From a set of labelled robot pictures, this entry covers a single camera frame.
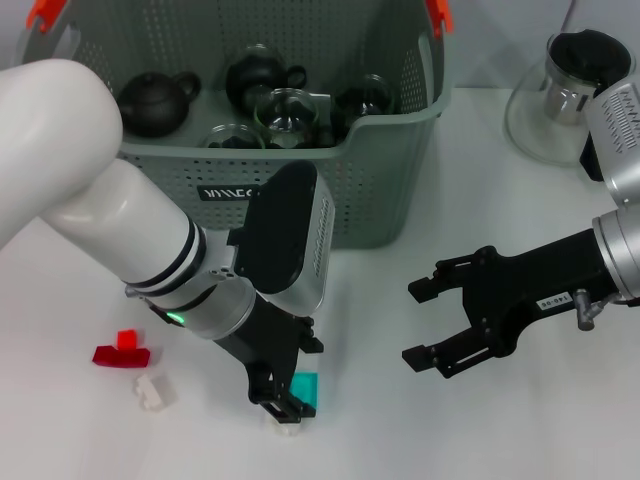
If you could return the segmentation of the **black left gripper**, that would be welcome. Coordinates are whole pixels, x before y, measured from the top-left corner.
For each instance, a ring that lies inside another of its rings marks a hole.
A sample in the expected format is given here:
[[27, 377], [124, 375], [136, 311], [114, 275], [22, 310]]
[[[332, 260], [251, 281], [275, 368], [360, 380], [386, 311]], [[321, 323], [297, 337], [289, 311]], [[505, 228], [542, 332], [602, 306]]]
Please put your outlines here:
[[298, 352], [324, 352], [314, 320], [281, 310], [258, 296], [249, 316], [215, 343], [240, 361], [249, 379], [249, 400], [277, 423], [300, 424], [316, 416], [316, 379], [294, 378]]

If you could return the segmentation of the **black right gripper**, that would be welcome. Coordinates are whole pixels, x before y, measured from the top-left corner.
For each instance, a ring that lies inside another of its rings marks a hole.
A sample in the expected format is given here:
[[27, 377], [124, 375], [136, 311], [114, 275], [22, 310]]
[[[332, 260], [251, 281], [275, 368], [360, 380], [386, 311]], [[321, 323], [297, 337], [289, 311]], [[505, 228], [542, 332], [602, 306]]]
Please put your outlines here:
[[436, 369], [449, 379], [506, 357], [532, 323], [574, 308], [563, 295], [584, 290], [592, 300], [602, 300], [618, 291], [591, 229], [516, 256], [483, 247], [440, 260], [432, 277], [411, 282], [408, 292], [424, 303], [462, 287], [471, 327], [439, 343], [404, 350], [403, 360], [416, 373]]

